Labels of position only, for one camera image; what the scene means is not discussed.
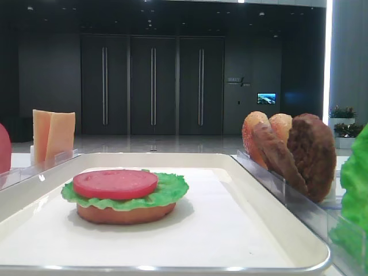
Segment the green lettuce leaf on tray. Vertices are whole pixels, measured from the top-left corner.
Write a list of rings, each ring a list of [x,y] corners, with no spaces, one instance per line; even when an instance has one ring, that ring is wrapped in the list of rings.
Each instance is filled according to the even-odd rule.
[[[118,212],[127,212],[134,209],[147,209],[159,206],[166,206],[179,201],[188,191],[189,185],[184,176],[177,174],[158,173],[158,186],[149,195],[131,200],[112,200],[86,198],[78,195],[73,190],[73,182],[66,183],[62,190],[62,197],[70,202],[76,203],[83,208],[96,207],[103,210],[111,208]]]

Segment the red tomato slice on tray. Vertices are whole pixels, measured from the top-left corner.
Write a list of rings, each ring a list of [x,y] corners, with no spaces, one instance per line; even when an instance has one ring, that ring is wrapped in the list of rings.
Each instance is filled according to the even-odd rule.
[[[139,170],[98,170],[74,176],[73,190],[86,198],[131,200],[147,196],[158,185],[158,176]]]

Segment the rear brown meat patty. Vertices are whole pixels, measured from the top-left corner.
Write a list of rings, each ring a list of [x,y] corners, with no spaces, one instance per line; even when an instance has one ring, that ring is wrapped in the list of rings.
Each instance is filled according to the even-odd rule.
[[[257,123],[252,130],[252,139],[267,168],[282,176],[291,187],[306,196],[308,188],[298,172],[294,157],[271,126]]]

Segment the brown meat patty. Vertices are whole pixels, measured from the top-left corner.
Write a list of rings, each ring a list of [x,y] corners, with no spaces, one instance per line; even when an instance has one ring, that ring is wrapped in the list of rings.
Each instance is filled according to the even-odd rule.
[[[306,196],[308,188],[298,172],[294,157],[271,126],[257,123],[252,130],[252,139],[267,168],[282,176],[291,187]]]
[[[287,147],[304,178],[307,196],[322,202],[331,189],[336,168],[334,135],[318,116],[304,113],[292,119]]]

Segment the front brown meat patty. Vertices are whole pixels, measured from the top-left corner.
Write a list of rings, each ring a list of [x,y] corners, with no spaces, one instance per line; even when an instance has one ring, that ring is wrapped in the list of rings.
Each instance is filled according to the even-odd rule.
[[[336,168],[334,135],[318,116],[304,113],[292,119],[287,147],[304,178],[307,196],[322,202],[331,189]]]

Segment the rear orange cheese slice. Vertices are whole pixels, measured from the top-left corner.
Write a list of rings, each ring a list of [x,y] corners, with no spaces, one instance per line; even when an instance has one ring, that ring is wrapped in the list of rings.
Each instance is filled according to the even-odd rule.
[[[33,109],[34,163],[45,161],[51,115],[53,112]]]

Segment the white cheese pusher block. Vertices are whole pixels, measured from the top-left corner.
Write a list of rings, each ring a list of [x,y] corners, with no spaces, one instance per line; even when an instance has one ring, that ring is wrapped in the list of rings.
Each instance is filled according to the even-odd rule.
[[[35,152],[34,145],[30,146],[30,165],[33,166],[35,164]]]

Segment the red tomato slice in rack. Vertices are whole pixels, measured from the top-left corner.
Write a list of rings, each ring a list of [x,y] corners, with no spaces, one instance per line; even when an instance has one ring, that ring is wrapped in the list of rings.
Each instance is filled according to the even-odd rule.
[[[12,145],[5,127],[0,124],[0,172],[5,173],[11,168]]]

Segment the green lettuce in rack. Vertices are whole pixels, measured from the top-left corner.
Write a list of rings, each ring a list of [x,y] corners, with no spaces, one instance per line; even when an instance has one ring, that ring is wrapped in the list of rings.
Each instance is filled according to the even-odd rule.
[[[330,232],[335,244],[351,256],[367,263],[367,126],[352,145],[352,155],[342,164],[340,184],[342,219]]]

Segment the left sesame bun top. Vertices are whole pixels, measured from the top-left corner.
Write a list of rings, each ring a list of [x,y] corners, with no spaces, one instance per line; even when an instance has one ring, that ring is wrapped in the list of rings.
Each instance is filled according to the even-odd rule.
[[[260,122],[270,126],[269,119],[266,114],[260,111],[251,112],[244,119],[241,134],[245,151],[249,154],[250,158],[255,163],[267,170],[267,165],[262,159],[261,154],[259,153],[259,150],[252,138],[252,130],[254,126]]]

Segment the sesame bun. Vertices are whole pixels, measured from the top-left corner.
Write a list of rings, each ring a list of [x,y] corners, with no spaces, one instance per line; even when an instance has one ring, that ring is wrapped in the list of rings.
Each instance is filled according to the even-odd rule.
[[[289,131],[292,127],[292,117],[288,114],[278,113],[269,118],[269,123],[277,137],[287,145]]]
[[[252,138],[252,130],[254,126],[260,122],[270,126],[269,119],[266,114],[260,111],[251,112],[244,119],[241,134],[245,151],[249,154],[250,158],[255,163],[267,170],[267,165],[262,159],[261,154],[259,153],[259,150]]]

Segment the right dark double door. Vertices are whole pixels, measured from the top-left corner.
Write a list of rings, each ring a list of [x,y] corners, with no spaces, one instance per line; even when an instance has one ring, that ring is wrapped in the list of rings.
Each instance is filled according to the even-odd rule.
[[[180,39],[179,133],[223,131],[224,39]]]

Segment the dark double door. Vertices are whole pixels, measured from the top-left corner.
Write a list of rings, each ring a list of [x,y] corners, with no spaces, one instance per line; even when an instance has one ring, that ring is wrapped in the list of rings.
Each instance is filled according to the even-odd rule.
[[[127,38],[82,36],[82,133],[127,134]]]
[[[224,39],[180,39],[179,133],[223,131]]]
[[[174,38],[131,40],[131,133],[175,134]]]

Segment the middle dark double door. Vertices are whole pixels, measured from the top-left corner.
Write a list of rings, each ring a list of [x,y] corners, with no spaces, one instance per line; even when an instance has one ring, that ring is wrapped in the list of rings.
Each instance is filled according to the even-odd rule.
[[[131,133],[175,134],[174,38],[131,40]]]

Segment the white serving tray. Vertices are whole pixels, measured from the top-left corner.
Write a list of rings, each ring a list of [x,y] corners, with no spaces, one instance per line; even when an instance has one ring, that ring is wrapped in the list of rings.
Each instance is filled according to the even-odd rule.
[[[61,197],[82,172],[181,175],[189,191],[165,218],[96,225]],[[329,246],[224,154],[95,153],[1,191],[2,275],[322,275]]]

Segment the right sesame bun top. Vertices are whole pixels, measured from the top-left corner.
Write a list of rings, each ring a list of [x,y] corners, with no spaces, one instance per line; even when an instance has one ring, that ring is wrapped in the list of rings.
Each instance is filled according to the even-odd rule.
[[[269,118],[269,123],[277,137],[287,145],[289,131],[292,127],[292,117],[288,114],[278,113]]]

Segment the left dark double door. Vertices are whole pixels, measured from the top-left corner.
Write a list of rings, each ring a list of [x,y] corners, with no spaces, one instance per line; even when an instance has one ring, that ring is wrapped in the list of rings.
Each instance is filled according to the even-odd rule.
[[[82,36],[82,133],[127,134],[127,38]]]

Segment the bottom bun slice on tray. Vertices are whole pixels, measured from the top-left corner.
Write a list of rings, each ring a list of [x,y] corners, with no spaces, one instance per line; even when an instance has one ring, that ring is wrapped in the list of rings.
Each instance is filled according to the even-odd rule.
[[[171,213],[176,203],[165,206],[155,206],[149,208],[136,208],[129,211],[114,210],[113,208],[98,209],[95,206],[82,207],[77,204],[78,215],[94,224],[111,225],[133,225],[150,223],[162,219]]]

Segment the potted flower plants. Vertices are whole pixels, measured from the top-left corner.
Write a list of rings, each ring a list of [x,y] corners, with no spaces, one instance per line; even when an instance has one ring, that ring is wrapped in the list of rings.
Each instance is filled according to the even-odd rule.
[[[355,122],[353,107],[333,107],[329,113],[329,126],[335,137],[335,146],[341,150],[350,149],[364,125]]]

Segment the small wall display screen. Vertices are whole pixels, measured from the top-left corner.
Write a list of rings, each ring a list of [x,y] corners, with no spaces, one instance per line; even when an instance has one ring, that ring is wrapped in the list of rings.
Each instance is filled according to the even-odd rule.
[[[257,104],[270,104],[276,103],[276,93],[258,93]]]

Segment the clear right rack rail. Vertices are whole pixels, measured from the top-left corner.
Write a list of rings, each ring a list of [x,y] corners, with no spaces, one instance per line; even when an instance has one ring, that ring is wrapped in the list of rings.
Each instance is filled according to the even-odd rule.
[[[238,150],[236,160],[330,246],[333,265],[339,272],[367,275],[367,234],[342,216],[341,196],[331,196],[322,204],[316,204],[294,190],[278,174],[256,164],[245,152]]]

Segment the clear rack rail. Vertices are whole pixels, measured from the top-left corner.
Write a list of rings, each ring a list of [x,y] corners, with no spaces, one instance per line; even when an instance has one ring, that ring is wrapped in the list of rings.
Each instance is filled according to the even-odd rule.
[[[256,164],[245,152],[238,150],[236,160],[330,246],[333,265],[339,272],[367,275],[367,234],[342,216],[341,196],[331,196],[322,204],[316,204],[294,190],[278,174]]]
[[[14,153],[11,156],[11,169],[1,174],[1,190],[13,186],[27,178],[40,175],[44,171],[71,160],[78,155],[78,150],[74,149],[69,152],[62,152],[52,159],[31,166],[30,153]]]

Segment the clear left rack rail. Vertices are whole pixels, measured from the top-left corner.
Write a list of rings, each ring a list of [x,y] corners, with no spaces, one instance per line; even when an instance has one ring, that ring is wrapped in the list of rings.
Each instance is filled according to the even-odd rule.
[[[78,150],[74,149],[69,152],[62,152],[52,159],[31,166],[30,153],[14,153],[11,156],[11,169],[1,174],[1,190],[13,186],[27,178],[40,175],[44,171],[71,160],[78,155]]]

